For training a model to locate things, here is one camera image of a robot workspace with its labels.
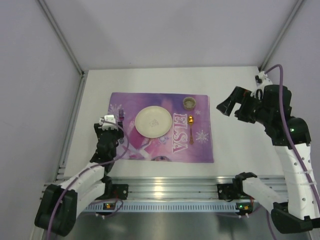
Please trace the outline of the iridescent purple fork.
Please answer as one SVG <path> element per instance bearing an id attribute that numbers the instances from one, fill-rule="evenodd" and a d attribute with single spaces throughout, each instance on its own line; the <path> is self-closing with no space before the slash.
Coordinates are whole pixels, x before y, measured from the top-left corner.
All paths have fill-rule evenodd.
<path id="1" fill-rule="evenodd" d="M 121 127 L 123 127 L 123 120 L 124 120 L 124 110 L 120 109 L 118 111 L 118 123 Z M 119 139 L 119 143 L 123 144 L 124 143 L 124 138 Z"/>

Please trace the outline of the cream white plate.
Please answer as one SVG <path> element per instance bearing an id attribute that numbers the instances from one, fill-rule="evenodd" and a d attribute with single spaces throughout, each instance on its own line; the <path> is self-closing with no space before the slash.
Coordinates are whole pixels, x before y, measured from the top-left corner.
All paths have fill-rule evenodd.
<path id="1" fill-rule="evenodd" d="M 155 139 L 164 136 L 172 126 L 172 116 L 161 106 L 143 108 L 135 117 L 137 132 L 145 138 Z"/>

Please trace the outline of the small beige cup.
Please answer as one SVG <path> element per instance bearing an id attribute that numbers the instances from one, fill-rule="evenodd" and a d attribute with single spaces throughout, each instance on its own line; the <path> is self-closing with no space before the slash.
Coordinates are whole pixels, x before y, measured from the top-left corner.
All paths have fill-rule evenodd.
<path id="1" fill-rule="evenodd" d="M 183 108 L 187 111 L 192 111 L 196 107 L 196 100 L 193 97 L 185 97 L 183 99 Z"/>

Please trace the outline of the gold spoon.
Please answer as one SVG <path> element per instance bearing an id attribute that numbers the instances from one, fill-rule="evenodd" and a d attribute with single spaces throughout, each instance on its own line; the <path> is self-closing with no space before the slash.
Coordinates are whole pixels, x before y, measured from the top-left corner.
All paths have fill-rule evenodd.
<path id="1" fill-rule="evenodd" d="M 194 117 L 192 115 L 188 116 L 188 125 L 189 125 L 189 143 L 191 145 L 194 144 L 194 139 L 193 139 L 193 132 L 192 132 L 192 126 L 194 124 Z"/>

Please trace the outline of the purple Elsa placemat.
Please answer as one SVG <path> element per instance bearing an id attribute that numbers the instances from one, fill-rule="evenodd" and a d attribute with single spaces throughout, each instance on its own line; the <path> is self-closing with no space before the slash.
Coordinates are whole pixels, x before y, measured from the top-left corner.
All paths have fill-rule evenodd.
<path id="1" fill-rule="evenodd" d="M 109 99 L 108 114 L 119 117 L 124 111 L 123 128 L 127 134 L 124 143 L 117 147 L 117 155 L 125 160 L 157 162 L 212 163 L 213 144 L 210 118 L 210 97 L 192 94 L 196 100 L 193 110 L 185 110 L 183 99 L 187 94 L 113 92 Z M 163 136 L 147 138 L 135 128 L 135 118 L 144 108 L 163 107 L 172 117 L 172 126 Z M 188 116 L 192 115 L 193 144 L 190 144 Z"/>

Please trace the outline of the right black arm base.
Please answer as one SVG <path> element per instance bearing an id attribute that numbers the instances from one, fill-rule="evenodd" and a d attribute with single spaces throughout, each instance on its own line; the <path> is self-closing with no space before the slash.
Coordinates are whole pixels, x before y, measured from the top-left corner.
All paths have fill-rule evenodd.
<path id="1" fill-rule="evenodd" d="M 217 184 L 218 199 L 226 202 L 232 202 L 234 200 L 249 199 L 250 196 L 243 190 L 243 181 L 249 178 L 256 178 L 252 172 L 242 172 L 232 178 L 231 183 L 219 183 Z"/>

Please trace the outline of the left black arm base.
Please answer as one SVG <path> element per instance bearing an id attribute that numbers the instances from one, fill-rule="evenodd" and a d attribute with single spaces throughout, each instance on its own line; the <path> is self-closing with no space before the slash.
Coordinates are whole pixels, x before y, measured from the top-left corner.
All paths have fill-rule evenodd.
<path id="1" fill-rule="evenodd" d="M 98 200 L 120 199 L 126 200 L 129 193 L 128 184 L 113 183 L 112 178 L 105 176 L 101 180 L 105 184 L 104 194 L 98 197 Z"/>

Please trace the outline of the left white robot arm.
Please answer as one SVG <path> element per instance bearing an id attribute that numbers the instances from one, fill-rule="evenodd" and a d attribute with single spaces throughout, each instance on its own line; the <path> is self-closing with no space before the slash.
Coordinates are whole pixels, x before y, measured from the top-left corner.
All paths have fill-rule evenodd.
<path id="1" fill-rule="evenodd" d="M 112 180 L 108 176 L 114 163 L 122 158 L 117 155 L 120 140 L 127 136 L 123 123 L 113 115 L 106 115 L 94 124 L 97 136 L 96 149 L 89 163 L 70 179 L 44 190 L 34 225 L 65 237 L 73 229 L 78 216 L 94 200 L 109 197 Z"/>

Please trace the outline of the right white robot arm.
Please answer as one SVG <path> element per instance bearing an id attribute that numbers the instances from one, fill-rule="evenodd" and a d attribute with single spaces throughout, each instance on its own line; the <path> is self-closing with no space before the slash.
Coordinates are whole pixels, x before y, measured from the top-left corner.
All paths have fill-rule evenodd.
<path id="1" fill-rule="evenodd" d="M 239 196 L 257 200 L 271 215 L 282 234 L 308 232 L 320 227 L 320 196 L 311 164 L 311 136 L 307 123 L 291 115 L 292 93 L 287 87 L 267 85 L 251 92 L 235 87 L 230 96 L 217 105 L 229 116 L 235 104 L 235 117 L 245 123 L 260 123 L 271 138 L 280 159 L 288 197 L 280 196 L 252 172 L 242 172 L 232 179 Z"/>

